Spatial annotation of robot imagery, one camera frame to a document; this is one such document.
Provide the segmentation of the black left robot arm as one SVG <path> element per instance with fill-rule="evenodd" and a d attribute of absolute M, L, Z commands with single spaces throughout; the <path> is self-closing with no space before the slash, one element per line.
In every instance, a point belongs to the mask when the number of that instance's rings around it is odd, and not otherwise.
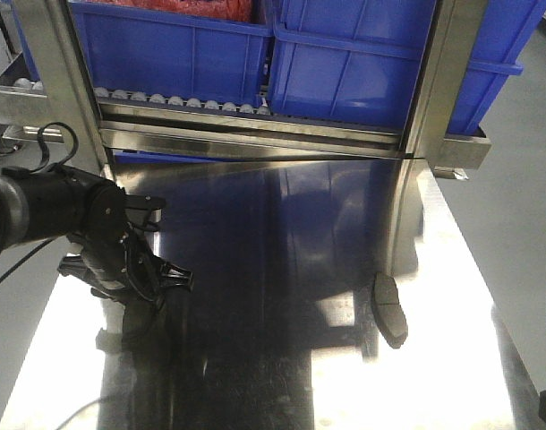
<path fill-rule="evenodd" d="M 155 255 L 145 237 L 164 199 L 130 195 L 114 181 L 52 165 L 0 171 L 0 253 L 12 246 L 66 237 L 80 247 L 58 271 L 90 285 L 94 296 L 123 305 L 141 300 L 156 309 L 169 289 L 191 290 L 190 271 Z"/>

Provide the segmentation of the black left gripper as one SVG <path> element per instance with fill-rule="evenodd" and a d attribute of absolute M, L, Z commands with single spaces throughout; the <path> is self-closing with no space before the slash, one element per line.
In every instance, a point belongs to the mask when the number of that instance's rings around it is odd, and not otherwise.
<path fill-rule="evenodd" d="M 149 246 L 145 235 L 158 232 L 158 223 L 140 226 L 129 220 L 127 195 L 108 180 L 90 188 L 81 224 L 67 236 L 81 250 L 65 256 L 58 272 L 87 283 L 94 296 L 123 305 L 133 298 L 153 302 L 173 288 L 191 291 L 192 273 L 158 257 Z"/>

